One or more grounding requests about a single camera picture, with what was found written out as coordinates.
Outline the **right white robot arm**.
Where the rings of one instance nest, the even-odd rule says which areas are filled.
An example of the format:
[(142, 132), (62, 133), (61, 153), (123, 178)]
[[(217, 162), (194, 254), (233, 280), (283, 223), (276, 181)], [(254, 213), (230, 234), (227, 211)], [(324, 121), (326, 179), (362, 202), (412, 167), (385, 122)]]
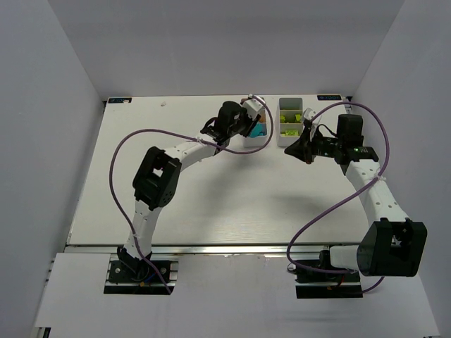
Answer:
[(358, 245), (332, 245), (316, 271), (358, 271), (365, 276), (413, 277), (419, 270), (427, 238), (422, 222), (413, 221), (396, 202), (383, 165), (373, 148), (364, 146), (363, 119), (341, 114), (332, 137), (319, 123), (304, 120), (299, 139), (287, 155), (311, 164), (317, 156), (333, 158), (352, 184), (363, 206), (369, 228)]

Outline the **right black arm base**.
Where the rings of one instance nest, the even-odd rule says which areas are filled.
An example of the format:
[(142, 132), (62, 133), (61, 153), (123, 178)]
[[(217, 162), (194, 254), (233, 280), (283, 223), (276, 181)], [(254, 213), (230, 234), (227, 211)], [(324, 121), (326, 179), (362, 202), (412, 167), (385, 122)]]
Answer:
[(325, 273), (301, 269), (289, 263), (287, 271), (295, 276), (298, 299), (358, 299), (363, 297), (358, 273)]

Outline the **cyan arched lego brick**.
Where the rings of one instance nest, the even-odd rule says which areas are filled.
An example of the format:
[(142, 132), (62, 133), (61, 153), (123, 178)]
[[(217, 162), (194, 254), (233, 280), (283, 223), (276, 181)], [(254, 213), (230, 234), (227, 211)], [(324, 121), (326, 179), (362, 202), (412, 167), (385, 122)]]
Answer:
[(266, 124), (257, 123), (249, 134), (249, 138), (263, 137), (266, 136)]

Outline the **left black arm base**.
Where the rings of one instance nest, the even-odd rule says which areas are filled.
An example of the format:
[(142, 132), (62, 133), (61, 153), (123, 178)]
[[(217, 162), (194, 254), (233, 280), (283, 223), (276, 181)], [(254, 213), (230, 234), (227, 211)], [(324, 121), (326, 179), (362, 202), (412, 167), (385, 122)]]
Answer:
[(117, 257), (109, 262), (104, 294), (168, 296), (175, 288), (177, 263), (170, 260), (151, 260), (154, 267), (140, 256), (131, 256), (122, 246), (117, 248)]

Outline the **pale green 2x2 lego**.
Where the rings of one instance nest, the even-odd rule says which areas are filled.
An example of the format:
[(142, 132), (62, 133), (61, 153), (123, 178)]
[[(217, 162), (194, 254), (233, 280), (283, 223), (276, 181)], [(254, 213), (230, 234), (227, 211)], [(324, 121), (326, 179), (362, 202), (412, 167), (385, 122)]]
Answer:
[(285, 130), (284, 132), (281, 132), (281, 135), (283, 137), (298, 137), (299, 131), (296, 129)]

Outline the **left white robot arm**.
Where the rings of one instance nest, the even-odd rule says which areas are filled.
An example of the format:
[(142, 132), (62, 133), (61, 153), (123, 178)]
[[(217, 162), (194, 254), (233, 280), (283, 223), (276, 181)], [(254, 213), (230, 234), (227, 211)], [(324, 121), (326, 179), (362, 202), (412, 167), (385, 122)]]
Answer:
[(149, 148), (132, 181), (135, 212), (127, 242), (118, 250), (119, 261), (137, 274), (152, 254), (152, 237), (162, 208), (175, 196), (181, 172), (225, 149), (236, 135), (247, 137), (264, 115), (256, 99), (239, 104), (226, 101), (218, 115), (207, 121), (198, 137), (163, 150)]

